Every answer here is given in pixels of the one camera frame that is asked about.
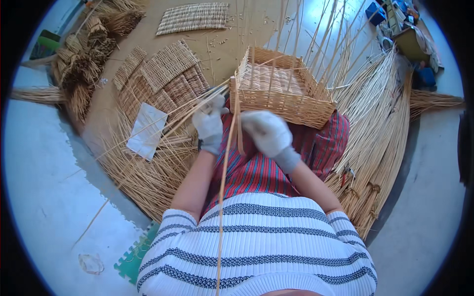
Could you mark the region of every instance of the paper sheet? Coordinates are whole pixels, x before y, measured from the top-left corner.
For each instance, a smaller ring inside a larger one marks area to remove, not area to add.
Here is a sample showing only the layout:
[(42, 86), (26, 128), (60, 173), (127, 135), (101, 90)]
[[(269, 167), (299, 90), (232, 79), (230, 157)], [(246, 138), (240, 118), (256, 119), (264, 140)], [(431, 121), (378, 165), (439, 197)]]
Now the paper sheet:
[(127, 147), (151, 161), (160, 143), (162, 129), (167, 118), (166, 113), (147, 103), (142, 103)]

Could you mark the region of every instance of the glove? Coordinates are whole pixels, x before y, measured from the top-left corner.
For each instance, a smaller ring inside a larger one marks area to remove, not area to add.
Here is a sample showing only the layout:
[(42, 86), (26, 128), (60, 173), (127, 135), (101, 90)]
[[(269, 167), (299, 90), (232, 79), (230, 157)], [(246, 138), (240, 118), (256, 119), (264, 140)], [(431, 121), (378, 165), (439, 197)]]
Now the glove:
[(202, 106), (192, 116), (192, 124), (198, 131), (198, 138), (202, 140), (201, 150), (219, 156), (222, 142), (223, 125), (220, 116), (229, 113), (224, 108), (225, 98), (217, 95), (209, 104)]
[(240, 118), (258, 150), (273, 159), (285, 174), (290, 174), (300, 161), (300, 155), (292, 146), (293, 135), (286, 122), (266, 110), (244, 111)]

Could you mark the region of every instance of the green foam mat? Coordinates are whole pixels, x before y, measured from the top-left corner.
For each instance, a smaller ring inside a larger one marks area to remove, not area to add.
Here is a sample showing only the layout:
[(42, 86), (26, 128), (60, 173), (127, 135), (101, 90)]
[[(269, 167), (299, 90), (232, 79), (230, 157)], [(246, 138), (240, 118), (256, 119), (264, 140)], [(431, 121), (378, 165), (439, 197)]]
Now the green foam mat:
[(153, 221), (150, 226), (147, 227), (146, 233), (140, 236), (138, 242), (134, 242), (133, 246), (125, 252), (123, 258), (119, 258), (118, 264), (114, 264), (114, 268), (118, 270), (118, 274), (125, 278), (130, 278), (129, 282), (133, 285), (137, 284), (138, 269), (142, 264), (143, 256), (150, 249), (150, 245), (156, 237), (156, 233), (160, 228), (160, 224)]

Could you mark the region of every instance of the wicker basket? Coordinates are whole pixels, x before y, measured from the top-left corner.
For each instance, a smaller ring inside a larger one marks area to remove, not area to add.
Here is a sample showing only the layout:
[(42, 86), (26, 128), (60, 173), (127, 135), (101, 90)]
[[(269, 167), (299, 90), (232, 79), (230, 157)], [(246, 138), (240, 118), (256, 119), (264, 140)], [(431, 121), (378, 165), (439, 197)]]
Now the wicker basket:
[[(321, 129), (336, 109), (336, 105), (328, 90), (324, 87), (318, 88), (318, 83), (312, 75), (308, 75), (308, 70), (301, 69), (306, 67), (302, 58), (295, 59), (294, 69), (300, 69), (293, 70), (292, 80), (289, 81), (292, 56), (255, 47), (254, 73), (251, 79), (253, 51), (253, 47), (247, 48), (238, 71), (230, 78), (230, 111), (234, 112), (237, 84), (242, 111), (270, 110), (287, 122)], [(270, 88), (273, 61), (261, 64), (281, 55), (283, 57), (276, 59)]]

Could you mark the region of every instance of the striped shirt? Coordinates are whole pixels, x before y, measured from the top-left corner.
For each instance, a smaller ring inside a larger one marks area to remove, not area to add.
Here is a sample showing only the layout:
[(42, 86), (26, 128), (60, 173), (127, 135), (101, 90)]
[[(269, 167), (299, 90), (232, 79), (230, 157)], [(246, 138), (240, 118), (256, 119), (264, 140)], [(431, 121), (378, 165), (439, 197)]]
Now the striped shirt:
[[(224, 201), (222, 295), (281, 289), (373, 295), (377, 274), (346, 214), (325, 215), (306, 197), (244, 193)], [(169, 209), (140, 266), (139, 295), (214, 295), (219, 207), (196, 223)]]

